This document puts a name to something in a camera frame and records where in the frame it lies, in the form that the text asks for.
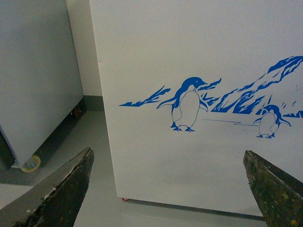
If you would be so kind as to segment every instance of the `blue penguin graphic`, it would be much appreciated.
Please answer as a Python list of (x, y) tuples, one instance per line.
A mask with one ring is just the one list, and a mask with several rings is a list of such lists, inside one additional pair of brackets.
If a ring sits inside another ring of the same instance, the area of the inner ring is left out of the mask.
[(259, 122), (259, 136), (257, 137), (268, 139), (275, 137), (275, 132), (282, 123), (291, 127), (291, 124), (282, 118), (280, 109), (276, 105), (267, 105), (262, 109), (266, 111), (265, 115), (254, 121), (254, 124)]
[(160, 103), (157, 107), (160, 108), (165, 105), (171, 105), (172, 126), (176, 131), (182, 131), (180, 126), (185, 126), (188, 132), (194, 131), (191, 127), (194, 125), (199, 108), (208, 112), (208, 107), (196, 92), (197, 88), (205, 85), (199, 77), (191, 77), (186, 79), (182, 86), (178, 89), (175, 96)]

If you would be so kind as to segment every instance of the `white freezer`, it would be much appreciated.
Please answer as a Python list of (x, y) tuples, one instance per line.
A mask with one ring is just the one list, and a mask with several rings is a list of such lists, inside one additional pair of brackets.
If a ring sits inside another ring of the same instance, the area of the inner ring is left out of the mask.
[(0, 130), (23, 166), (83, 98), (65, 0), (0, 1)]
[(90, 3), (119, 197), (261, 215), (246, 150), (303, 180), (302, 1)]

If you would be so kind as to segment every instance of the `yellow caster wheel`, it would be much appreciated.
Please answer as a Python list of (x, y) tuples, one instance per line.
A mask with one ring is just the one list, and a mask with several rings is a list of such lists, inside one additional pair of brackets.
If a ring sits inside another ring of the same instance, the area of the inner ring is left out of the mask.
[(33, 160), (33, 164), (31, 165), (31, 167), (25, 167), (25, 168), (21, 168), (21, 170), (25, 173), (32, 173), (34, 172), (36, 169), (39, 168), (40, 164), (41, 164), (41, 159), (39, 158), (39, 156), (37, 155), (33, 155), (32, 156), (32, 160)]

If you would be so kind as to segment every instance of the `iceberg graphic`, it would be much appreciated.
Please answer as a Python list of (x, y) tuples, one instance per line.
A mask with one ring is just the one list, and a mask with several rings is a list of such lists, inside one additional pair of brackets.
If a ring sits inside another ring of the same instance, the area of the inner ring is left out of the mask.
[(303, 56), (279, 61), (253, 83), (223, 95), (211, 112), (261, 114), (262, 107), (274, 104), (285, 117), (303, 117), (302, 62)]

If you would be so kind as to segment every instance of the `concrete floor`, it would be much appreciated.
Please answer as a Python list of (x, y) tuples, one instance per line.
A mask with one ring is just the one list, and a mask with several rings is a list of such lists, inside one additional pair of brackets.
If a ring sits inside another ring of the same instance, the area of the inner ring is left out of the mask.
[(104, 112), (66, 118), (37, 151), (41, 167), (0, 173), (0, 208), (30, 190), (86, 147), (95, 154), (89, 188), (75, 227), (266, 227), (260, 220), (228, 213), (142, 201), (122, 201), (116, 195)]

